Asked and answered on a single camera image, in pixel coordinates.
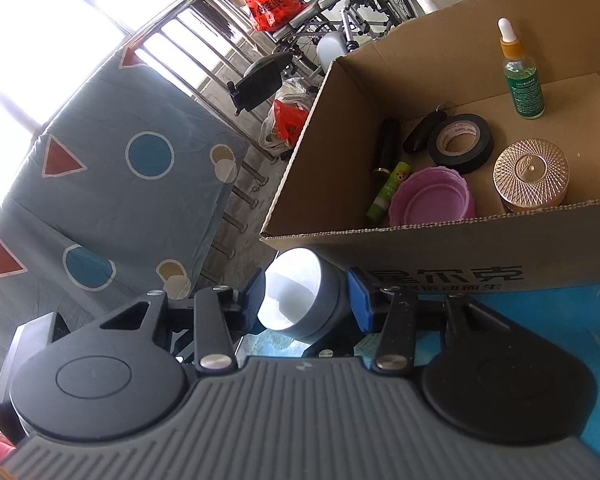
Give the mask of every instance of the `dropper bottle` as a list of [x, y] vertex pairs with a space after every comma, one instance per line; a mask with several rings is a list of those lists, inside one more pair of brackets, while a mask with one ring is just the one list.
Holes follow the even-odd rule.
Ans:
[[531, 56], [525, 55], [524, 48], [507, 18], [500, 18], [498, 27], [502, 34], [500, 46], [505, 58], [502, 67], [513, 105], [521, 117], [538, 118], [544, 112], [544, 98], [536, 62]]

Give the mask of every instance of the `tape roll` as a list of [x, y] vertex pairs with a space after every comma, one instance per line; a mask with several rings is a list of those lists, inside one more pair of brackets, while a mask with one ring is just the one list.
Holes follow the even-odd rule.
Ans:
[[[447, 149], [449, 143], [460, 135], [471, 135], [474, 139], [462, 151], [450, 152]], [[460, 174], [471, 173], [489, 160], [493, 153], [493, 136], [482, 117], [475, 114], [454, 115], [433, 130], [427, 150], [438, 166], [445, 166]]]

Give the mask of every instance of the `white dropper cap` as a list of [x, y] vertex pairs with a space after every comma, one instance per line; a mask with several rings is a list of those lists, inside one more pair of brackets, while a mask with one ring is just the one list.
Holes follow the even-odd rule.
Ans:
[[516, 33], [513, 32], [513, 27], [511, 27], [511, 22], [507, 18], [500, 18], [498, 20], [498, 27], [500, 27], [504, 43], [513, 43], [518, 40]]

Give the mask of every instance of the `window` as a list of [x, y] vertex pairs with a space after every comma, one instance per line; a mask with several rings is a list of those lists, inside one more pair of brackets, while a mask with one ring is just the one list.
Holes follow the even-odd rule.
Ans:
[[[125, 39], [175, 0], [0, 0], [0, 202], [29, 149], [31, 134], [66, 103], [89, 74]], [[186, 10], [145, 49], [197, 87], [207, 77], [178, 46], [212, 70], [218, 57], [187, 27], [226, 54], [229, 44]], [[138, 55], [191, 94], [154, 59]], [[4, 107], [7, 100], [19, 111]]]

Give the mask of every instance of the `black electrical tape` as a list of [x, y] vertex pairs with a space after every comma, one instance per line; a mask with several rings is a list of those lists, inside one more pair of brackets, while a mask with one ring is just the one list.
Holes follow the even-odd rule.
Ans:
[[[462, 152], [446, 150], [454, 137], [469, 134], [474, 142]], [[429, 155], [438, 166], [456, 170], [460, 174], [471, 173], [481, 167], [493, 153], [491, 129], [482, 117], [459, 114], [449, 117], [433, 130], [427, 145]]]
[[389, 177], [398, 162], [400, 145], [400, 121], [389, 117], [382, 121], [376, 139], [376, 150], [371, 165], [372, 173], [381, 173]]
[[427, 141], [433, 130], [446, 119], [443, 110], [435, 110], [424, 117], [411, 131], [402, 144], [405, 153], [418, 153], [427, 149]]

